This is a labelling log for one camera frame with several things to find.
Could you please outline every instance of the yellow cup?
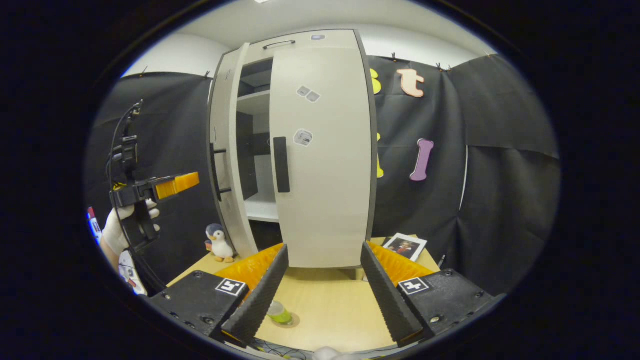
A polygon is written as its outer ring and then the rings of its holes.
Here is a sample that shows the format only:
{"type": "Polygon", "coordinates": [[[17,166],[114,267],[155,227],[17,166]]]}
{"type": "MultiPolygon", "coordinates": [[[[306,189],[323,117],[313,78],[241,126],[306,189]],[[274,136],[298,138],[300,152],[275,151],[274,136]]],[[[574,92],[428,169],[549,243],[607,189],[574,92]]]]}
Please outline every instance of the yellow cup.
{"type": "Polygon", "coordinates": [[[280,323],[282,325],[290,325],[291,323],[293,323],[293,317],[291,316],[291,314],[284,308],[281,303],[277,301],[271,302],[271,307],[269,307],[267,316],[272,318],[276,323],[280,323]]]}

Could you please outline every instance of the wooden table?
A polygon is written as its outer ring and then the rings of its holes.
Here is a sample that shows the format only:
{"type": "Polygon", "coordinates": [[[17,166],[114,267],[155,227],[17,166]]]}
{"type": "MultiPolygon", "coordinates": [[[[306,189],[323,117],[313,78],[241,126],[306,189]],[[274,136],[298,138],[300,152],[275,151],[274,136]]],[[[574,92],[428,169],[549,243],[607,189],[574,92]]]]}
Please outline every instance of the wooden table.
{"type": "MultiPolygon", "coordinates": [[[[381,245],[384,238],[371,241],[381,245]]],[[[427,250],[416,262],[440,271],[427,250]]],[[[168,286],[194,270],[214,274],[230,265],[233,263],[219,263],[208,254],[168,286]]],[[[255,337],[308,351],[329,346],[355,352],[395,345],[369,283],[362,281],[363,274],[362,269],[289,268],[274,300],[293,314],[294,324],[285,327],[265,316],[255,337]]]]}

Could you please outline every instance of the cabinet shelf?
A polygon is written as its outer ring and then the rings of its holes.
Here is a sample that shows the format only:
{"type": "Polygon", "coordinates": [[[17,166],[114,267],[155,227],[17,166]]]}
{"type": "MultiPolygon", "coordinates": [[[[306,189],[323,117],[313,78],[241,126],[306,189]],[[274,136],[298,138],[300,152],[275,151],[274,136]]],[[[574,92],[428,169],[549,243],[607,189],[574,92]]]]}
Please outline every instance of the cabinet shelf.
{"type": "Polygon", "coordinates": [[[248,115],[269,113],[269,96],[271,90],[257,92],[255,94],[238,97],[238,112],[248,115]]]}
{"type": "Polygon", "coordinates": [[[249,220],[280,222],[278,208],[273,194],[257,193],[244,201],[249,220]]]}

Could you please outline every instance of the person's arm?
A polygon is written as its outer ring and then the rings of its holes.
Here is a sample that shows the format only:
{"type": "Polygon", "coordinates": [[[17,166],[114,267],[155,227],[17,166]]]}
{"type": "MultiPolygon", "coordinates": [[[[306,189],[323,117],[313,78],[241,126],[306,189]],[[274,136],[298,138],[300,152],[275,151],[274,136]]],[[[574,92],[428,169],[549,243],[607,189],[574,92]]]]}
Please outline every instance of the person's arm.
{"type": "MultiPolygon", "coordinates": [[[[156,206],[157,204],[155,202],[147,200],[147,209],[149,209],[149,215],[151,218],[157,218],[160,215],[160,211],[158,209],[154,209],[156,206]]],[[[133,211],[134,206],[131,205],[119,208],[118,214],[120,215],[120,219],[124,220],[133,215],[133,211]]],[[[154,227],[156,231],[160,231],[160,227],[158,225],[154,225],[154,227]]],[[[116,272],[118,272],[120,255],[127,247],[129,247],[129,243],[127,243],[127,238],[122,232],[122,227],[118,221],[118,215],[116,214],[116,210],[112,209],[111,213],[107,217],[107,224],[104,226],[104,230],[102,231],[100,249],[116,272]]]]}

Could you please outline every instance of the photo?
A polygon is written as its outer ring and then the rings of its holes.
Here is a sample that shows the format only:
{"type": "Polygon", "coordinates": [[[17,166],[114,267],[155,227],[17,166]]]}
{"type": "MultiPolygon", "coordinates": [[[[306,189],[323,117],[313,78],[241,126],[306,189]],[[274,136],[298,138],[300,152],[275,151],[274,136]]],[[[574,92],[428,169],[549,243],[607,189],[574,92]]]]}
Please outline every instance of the photo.
{"type": "Polygon", "coordinates": [[[411,236],[396,234],[384,244],[383,247],[396,252],[411,261],[416,261],[424,250],[426,240],[412,238],[411,236]]]}

